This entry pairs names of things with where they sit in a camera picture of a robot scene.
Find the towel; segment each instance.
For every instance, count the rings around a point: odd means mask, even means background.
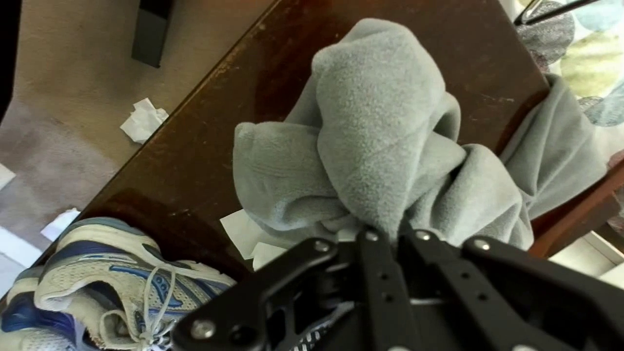
[[[527,250],[531,219],[609,164],[570,90],[551,82],[498,158],[459,145],[461,108],[414,34],[363,20],[315,55],[283,123],[237,127],[237,195],[260,227],[293,242],[428,229],[455,246],[480,234]]]

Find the shoe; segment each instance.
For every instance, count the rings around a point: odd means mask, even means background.
[[[10,351],[75,351],[77,324],[63,312],[40,311],[34,305],[42,270],[22,273],[6,297],[0,316],[0,350]]]
[[[168,350],[176,322],[231,285],[201,264],[164,262],[159,244],[125,223],[94,219],[59,240],[36,307],[73,314],[98,348]]]

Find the blue shoe stripe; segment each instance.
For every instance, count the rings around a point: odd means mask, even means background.
[[[10,334],[26,328],[49,330],[77,346],[75,318],[71,314],[36,309],[34,293],[18,295],[3,314],[3,332]]]

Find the sneaker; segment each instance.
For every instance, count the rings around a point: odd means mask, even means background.
[[[12,351],[75,351],[77,324],[63,312],[40,311],[34,305],[42,270],[22,273],[6,297],[0,316],[0,350]]]
[[[98,348],[168,350],[174,324],[231,285],[207,266],[164,262],[159,244],[125,223],[96,219],[59,240],[36,305],[84,322]]]

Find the floor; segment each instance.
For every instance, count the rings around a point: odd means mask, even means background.
[[[0,123],[0,164],[16,174],[0,229],[45,250],[42,229],[83,209],[137,153],[120,131],[133,104],[174,112],[270,4],[178,0],[153,69],[131,59],[139,0],[26,0],[16,100]]]

